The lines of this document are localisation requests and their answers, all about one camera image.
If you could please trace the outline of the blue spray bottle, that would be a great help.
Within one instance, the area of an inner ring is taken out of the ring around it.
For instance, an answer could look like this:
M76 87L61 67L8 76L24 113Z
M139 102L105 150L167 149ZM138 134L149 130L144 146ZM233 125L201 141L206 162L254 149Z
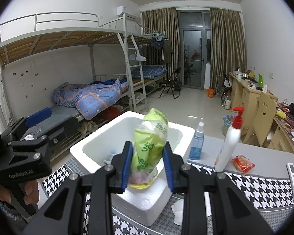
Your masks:
M204 122L201 120L198 123L198 127L194 133L193 141L191 144L191 150L189 154L189 159L199 160L204 143Z

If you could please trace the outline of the white tissue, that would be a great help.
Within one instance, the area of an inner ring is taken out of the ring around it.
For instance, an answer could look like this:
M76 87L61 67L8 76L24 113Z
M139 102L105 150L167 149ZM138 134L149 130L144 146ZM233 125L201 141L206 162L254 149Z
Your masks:
M183 209L184 209L184 200L178 200L175 202L172 206L171 209L174 213L174 223L176 225L182 226L183 224Z

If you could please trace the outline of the black folding chair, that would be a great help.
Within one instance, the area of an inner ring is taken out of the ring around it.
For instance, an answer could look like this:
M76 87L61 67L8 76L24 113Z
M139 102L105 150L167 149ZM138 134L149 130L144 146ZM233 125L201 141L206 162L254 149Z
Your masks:
M171 91L174 100L180 97L181 95L181 82L179 80L180 73L181 73L181 67L178 67L172 72L168 80L163 81L162 85L164 85L164 87L163 87L163 90L161 91L161 94L159 95L160 98L165 91L167 91L167 93Z

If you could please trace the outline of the green tissue pack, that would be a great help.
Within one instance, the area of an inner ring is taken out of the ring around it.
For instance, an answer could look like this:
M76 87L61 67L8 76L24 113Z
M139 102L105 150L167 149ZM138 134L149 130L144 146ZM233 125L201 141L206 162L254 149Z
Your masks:
M130 187L148 188L158 175L157 165L167 142L168 119L152 108L134 131L134 153L129 179Z

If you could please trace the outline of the brown curtain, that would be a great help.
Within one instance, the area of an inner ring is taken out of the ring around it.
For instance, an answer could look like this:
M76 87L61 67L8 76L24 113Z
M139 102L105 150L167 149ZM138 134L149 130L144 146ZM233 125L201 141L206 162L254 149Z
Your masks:
M167 69L168 79L179 67L180 35L177 10L174 7L149 10L142 13L144 33L164 34L152 37L151 43L143 51L148 65L163 65Z
M242 19L238 11L212 7L210 87L217 88L218 79L236 68L247 72L246 45Z

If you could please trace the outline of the blue plaid quilt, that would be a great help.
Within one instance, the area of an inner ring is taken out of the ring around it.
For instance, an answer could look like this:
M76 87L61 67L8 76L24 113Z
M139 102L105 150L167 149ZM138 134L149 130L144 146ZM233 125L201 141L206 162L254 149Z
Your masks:
M91 84L66 82L52 91L51 101L59 106L76 108L85 120L91 120L114 105L127 90L128 82L120 79Z

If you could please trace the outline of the wooden smiley chair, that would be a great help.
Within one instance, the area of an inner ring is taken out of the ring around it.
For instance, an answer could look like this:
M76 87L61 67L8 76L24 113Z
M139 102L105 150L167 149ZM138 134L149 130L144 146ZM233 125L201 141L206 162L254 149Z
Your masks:
M247 144L253 136L256 137L260 147L267 140L267 136L271 130L273 118L275 116L277 103L267 94L261 92L258 99L258 108L251 126L248 128L243 143Z

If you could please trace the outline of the green bottle on desk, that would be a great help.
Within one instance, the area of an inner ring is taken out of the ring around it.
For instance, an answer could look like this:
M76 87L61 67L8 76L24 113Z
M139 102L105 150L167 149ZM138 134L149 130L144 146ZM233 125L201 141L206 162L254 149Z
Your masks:
M258 74L258 85L260 87L263 87L263 77L261 74Z

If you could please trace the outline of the yellow banana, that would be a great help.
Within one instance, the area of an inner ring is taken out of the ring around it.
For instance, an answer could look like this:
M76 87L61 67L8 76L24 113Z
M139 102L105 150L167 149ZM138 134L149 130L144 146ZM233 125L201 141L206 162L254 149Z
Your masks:
M283 119L286 118L286 114L283 111L277 110L277 111L275 111L275 115L280 117L280 118L283 118Z

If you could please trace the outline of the red snack packet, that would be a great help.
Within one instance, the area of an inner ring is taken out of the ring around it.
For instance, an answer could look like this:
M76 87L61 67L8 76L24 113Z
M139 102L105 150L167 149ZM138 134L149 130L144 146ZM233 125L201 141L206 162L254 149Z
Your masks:
M247 174L255 167L255 164L244 155L238 155L233 158L232 164L234 165L235 169L241 174Z

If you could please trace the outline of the blue trash bin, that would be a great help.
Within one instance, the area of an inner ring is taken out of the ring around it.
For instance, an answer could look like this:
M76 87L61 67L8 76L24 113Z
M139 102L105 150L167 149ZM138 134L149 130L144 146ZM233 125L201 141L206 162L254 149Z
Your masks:
M230 125L233 123L234 117L235 117L235 115L226 115L226 116L224 116L224 118L223 118L224 125L223 125L223 128L222 128L223 136L226 136Z

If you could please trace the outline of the white metal bunk bed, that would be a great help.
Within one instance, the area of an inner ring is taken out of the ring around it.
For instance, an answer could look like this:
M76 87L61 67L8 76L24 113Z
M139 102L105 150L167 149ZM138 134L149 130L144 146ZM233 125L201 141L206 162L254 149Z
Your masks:
M164 34L146 34L143 29L125 15L105 24L99 24L98 18L65 19L63 27L52 13L0 23L0 119L4 128L47 107L52 116L39 125L41 131L69 116L89 121L76 108L51 101L52 91L66 82L125 80L128 90L120 99L127 97L128 108L137 111L139 103L147 102L146 86L164 78L146 71L146 59L140 53L141 45Z

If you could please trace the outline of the orange container on floor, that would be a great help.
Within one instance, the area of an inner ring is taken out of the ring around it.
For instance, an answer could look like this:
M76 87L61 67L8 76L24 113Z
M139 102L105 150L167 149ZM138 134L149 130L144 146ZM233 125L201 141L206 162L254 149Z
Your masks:
M208 98L213 98L214 97L214 89L213 88L209 88L208 89Z

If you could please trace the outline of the white lotion pump bottle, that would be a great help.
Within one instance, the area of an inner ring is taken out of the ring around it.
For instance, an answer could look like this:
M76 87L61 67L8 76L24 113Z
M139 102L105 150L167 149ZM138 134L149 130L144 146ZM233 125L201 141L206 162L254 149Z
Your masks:
M234 107L233 111L236 111L237 115L234 117L232 124L228 128L226 137L214 162L214 169L217 173L224 170L240 139L244 107Z

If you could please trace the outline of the glass balcony door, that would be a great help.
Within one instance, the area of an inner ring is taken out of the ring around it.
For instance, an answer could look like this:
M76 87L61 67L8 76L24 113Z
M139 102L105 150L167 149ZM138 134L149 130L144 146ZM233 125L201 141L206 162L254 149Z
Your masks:
M210 12L178 11L178 19L183 86L203 90L211 60Z

